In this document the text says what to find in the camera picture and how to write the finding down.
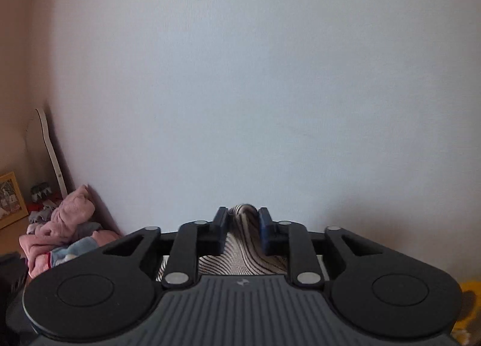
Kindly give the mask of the framed picture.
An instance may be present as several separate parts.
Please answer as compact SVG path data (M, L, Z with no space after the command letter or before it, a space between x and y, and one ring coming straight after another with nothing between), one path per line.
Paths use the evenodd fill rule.
M0 200L1 230L29 215L16 175L13 171L1 176Z

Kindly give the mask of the small black white figurine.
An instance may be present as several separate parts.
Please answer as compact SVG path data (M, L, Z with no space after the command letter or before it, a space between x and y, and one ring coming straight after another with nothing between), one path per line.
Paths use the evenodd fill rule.
M52 194L50 185L42 182L30 188L30 196L33 202L39 202L47 199Z

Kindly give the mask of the pink plush clothing pile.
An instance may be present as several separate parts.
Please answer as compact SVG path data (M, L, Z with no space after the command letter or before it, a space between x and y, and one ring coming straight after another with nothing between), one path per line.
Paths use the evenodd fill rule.
M35 278L59 264L77 258L120 238L91 220L95 205L86 185L82 185L53 210L43 224L19 237L26 257L29 276Z

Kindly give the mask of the beige black striped sweater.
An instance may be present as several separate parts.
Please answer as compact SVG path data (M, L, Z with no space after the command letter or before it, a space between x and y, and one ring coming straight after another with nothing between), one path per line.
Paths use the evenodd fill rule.
M228 211L229 229L223 253L218 256L209 255L199 258L199 278L201 275L284 275L286 277L286 259L280 256L268 256L262 251L258 209L250 204L240 204L228 209ZM177 232L161 235L162 261L157 273L159 281L162 280L170 248ZM325 243L325 236L323 233L309 232L309 234L318 258Z

